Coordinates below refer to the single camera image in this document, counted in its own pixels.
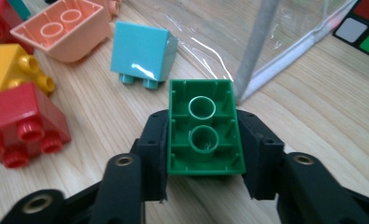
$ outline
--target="red toy block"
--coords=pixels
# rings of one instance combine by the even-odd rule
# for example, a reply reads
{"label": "red toy block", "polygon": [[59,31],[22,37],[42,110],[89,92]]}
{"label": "red toy block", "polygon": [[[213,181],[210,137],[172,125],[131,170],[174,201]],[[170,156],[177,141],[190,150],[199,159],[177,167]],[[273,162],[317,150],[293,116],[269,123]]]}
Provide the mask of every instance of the red toy block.
{"label": "red toy block", "polygon": [[26,166],[71,140],[62,111],[33,83],[0,92],[0,162]]}
{"label": "red toy block", "polygon": [[0,44],[18,43],[29,54],[34,53],[34,48],[16,39],[10,30],[22,23],[21,17],[7,0],[0,0]]}

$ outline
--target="clear plastic packaging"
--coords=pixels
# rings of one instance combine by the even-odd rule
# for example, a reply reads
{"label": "clear plastic packaging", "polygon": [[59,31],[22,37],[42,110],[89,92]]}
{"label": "clear plastic packaging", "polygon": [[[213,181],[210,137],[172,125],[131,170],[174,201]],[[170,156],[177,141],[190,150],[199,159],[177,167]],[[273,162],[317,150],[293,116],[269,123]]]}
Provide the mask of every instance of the clear plastic packaging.
{"label": "clear plastic packaging", "polygon": [[[234,80],[262,0],[127,0],[207,78]],[[242,101],[326,36],[355,0],[281,0]]]}

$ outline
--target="light blue toy block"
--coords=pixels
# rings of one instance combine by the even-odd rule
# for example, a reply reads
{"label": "light blue toy block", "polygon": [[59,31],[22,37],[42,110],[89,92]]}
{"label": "light blue toy block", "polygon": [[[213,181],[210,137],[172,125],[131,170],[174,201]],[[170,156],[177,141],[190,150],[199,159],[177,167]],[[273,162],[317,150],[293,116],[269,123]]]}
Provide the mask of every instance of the light blue toy block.
{"label": "light blue toy block", "polygon": [[118,21],[112,49],[111,71],[119,81],[133,84],[143,79],[143,86],[158,89],[167,80],[176,58],[177,39],[165,29]]}
{"label": "light blue toy block", "polygon": [[23,21],[27,21],[30,17],[30,11],[22,0],[8,0],[11,6],[15,9],[16,13],[21,17]]}

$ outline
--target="yellow toy block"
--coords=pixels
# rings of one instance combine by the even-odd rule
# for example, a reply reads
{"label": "yellow toy block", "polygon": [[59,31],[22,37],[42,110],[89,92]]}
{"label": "yellow toy block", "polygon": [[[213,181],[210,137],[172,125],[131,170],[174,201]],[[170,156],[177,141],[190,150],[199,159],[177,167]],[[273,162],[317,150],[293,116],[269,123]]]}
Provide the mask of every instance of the yellow toy block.
{"label": "yellow toy block", "polygon": [[0,45],[0,91],[34,82],[45,94],[55,90],[55,84],[39,68],[38,61],[19,44]]}

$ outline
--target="wood grain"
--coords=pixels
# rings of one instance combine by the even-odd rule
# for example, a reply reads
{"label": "wood grain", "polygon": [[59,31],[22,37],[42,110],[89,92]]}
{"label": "wood grain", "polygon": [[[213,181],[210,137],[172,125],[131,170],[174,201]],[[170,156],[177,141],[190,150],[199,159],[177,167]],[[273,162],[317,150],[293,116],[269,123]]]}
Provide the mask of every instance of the wood grain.
{"label": "wood grain", "polygon": [[[46,5],[26,0],[32,11]],[[149,24],[125,4],[117,19]],[[60,189],[71,196],[99,181],[106,162],[128,152],[148,116],[168,107],[157,91],[118,82],[109,71],[112,39],[77,63],[37,51],[53,77],[52,101],[66,114],[73,141],[20,170],[0,164],[0,218],[23,196]],[[203,78],[177,55],[170,78]],[[345,187],[369,196],[369,57],[328,35],[239,106],[261,118],[287,145],[319,158]],[[251,200],[240,176],[169,177],[168,201],[147,203],[148,223],[279,223],[276,202]]]}

